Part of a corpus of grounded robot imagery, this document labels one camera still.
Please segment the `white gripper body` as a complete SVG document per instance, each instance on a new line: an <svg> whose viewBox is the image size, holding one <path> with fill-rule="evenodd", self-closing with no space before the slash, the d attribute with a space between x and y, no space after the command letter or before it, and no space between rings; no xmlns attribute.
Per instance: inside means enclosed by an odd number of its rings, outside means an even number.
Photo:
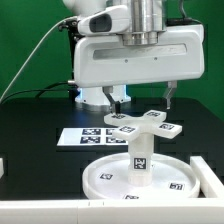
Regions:
<svg viewBox="0 0 224 224"><path fill-rule="evenodd" d="M155 45L125 46L120 35L85 37L75 49L75 82L90 88L199 78L203 39L201 25L171 26Z"/></svg>

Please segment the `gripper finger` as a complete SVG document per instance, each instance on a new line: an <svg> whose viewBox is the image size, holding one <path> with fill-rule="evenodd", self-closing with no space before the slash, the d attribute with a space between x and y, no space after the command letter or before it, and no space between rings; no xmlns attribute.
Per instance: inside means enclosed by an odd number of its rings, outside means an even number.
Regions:
<svg viewBox="0 0 224 224"><path fill-rule="evenodd" d="M120 113L120 102L115 101L114 98L112 97L113 87L112 86L103 87L102 90L103 90L104 95L110 102L111 112L115 113L115 114L119 114Z"/></svg>
<svg viewBox="0 0 224 224"><path fill-rule="evenodd" d="M177 82L176 81L169 81L167 83L167 87L164 93L164 99L166 100L166 107L171 107L171 99L173 95L175 94L177 89Z"/></svg>

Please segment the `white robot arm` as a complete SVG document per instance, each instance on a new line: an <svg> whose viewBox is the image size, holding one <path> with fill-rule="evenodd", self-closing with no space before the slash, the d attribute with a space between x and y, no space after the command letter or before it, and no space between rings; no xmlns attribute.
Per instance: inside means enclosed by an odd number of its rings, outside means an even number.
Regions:
<svg viewBox="0 0 224 224"><path fill-rule="evenodd" d="M76 103L93 111L128 103L126 87L179 80L204 72L204 27L184 16L168 20L166 0L62 0L74 14Z"/></svg>

